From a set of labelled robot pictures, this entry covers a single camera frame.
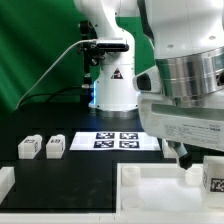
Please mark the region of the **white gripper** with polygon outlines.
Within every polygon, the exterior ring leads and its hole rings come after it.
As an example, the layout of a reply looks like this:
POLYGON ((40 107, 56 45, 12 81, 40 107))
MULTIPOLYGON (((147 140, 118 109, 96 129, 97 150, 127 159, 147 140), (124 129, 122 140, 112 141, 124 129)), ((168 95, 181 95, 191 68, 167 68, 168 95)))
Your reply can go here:
POLYGON ((141 93, 138 109, 143 130, 169 140, 181 168, 192 166, 192 156, 182 143, 224 152, 224 93, 207 95, 205 106, 199 108, 173 106, 167 97, 141 93))

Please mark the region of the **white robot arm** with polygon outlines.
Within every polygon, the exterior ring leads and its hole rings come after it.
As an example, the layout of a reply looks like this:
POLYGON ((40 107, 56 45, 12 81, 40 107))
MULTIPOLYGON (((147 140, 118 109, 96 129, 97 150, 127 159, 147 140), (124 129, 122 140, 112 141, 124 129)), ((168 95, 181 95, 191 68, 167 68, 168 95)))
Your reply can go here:
POLYGON ((224 0, 73 0, 96 33, 89 45, 100 75, 89 107, 101 116, 138 113, 180 167, 187 145, 224 151, 224 0), (134 72, 135 39, 117 18, 140 18, 153 67, 134 72))

